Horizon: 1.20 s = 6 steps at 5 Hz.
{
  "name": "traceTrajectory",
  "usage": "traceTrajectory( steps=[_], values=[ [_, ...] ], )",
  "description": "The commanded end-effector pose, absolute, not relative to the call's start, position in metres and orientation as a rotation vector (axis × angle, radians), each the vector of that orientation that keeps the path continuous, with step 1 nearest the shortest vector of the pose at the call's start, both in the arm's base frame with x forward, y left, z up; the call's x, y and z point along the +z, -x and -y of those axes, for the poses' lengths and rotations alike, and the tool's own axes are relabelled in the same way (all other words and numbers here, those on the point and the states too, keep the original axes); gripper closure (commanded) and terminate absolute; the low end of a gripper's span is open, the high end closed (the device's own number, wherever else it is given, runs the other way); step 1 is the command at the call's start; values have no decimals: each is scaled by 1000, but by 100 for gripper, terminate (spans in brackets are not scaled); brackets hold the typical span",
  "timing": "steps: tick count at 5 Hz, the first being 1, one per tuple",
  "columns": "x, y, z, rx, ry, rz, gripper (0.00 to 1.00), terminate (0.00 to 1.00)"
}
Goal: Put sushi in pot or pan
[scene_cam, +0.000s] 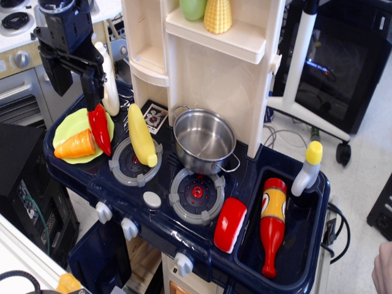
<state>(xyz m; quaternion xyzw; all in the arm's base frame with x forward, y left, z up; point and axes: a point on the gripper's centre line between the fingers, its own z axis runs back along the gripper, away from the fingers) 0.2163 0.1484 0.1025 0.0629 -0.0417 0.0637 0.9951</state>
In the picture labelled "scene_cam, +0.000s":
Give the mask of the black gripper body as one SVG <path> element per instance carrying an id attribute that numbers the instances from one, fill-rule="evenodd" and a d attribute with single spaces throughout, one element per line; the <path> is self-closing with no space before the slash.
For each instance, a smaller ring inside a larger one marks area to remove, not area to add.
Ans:
<path id="1" fill-rule="evenodd" d="M 80 75 L 91 67 L 104 79 L 103 57 L 91 40 L 93 28 L 90 13 L 46 13 L 45 20 L 46 27 L 34 29 L 41 59 L 59 59 L 65 68 Z"/>

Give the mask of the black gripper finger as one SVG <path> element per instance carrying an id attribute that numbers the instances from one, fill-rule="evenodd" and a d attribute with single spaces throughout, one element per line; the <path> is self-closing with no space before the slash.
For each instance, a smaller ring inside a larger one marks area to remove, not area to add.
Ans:
<path id="1" fill-rule="evenodd" d="M 63 96 L 73 84 L 71 71 L 65 68 L 60 60 L 56 58 L 43 58 L 42 64 L 53 89 L 58 95 Z"/>
<path id="2" fill-rule="evenodd" d="M 81 76 L 87 111 L 94 111 L 104 97 L 104 83 L 95 69 L 87 67 Z"/>

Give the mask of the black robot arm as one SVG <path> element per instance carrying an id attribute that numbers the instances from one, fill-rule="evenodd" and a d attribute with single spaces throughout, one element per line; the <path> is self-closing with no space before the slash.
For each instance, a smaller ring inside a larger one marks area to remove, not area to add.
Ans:
<path id="1" fill-rule="evenodd" d="M 104 97 L 104 58 L 92 44 L 93 1 L 39 1 L 46 25 L 33 30 L 43 67 L 54 90 L 63 96 L 79 74 L 88 111 Z"/>

